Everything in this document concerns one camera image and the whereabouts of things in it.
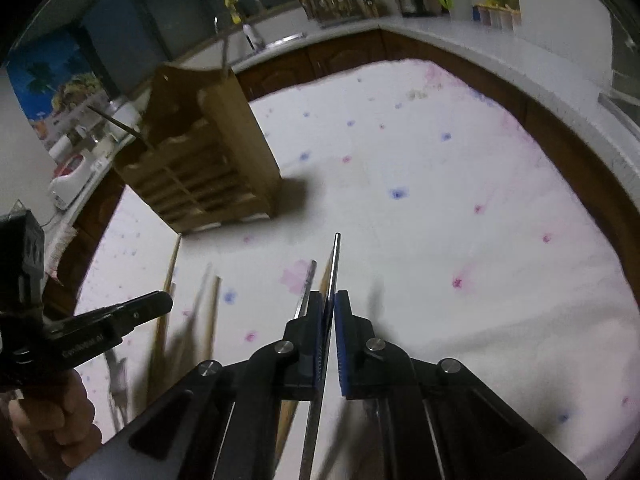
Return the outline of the person's left hand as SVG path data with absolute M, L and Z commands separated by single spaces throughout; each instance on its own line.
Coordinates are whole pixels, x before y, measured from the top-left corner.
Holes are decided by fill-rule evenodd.
M 96 408 L 76 370 L 62 387 L 39 399 L 22 394 L 8 404 L 12 429 L 23 450 L 49 479 L 65 479 L 102 446 Z

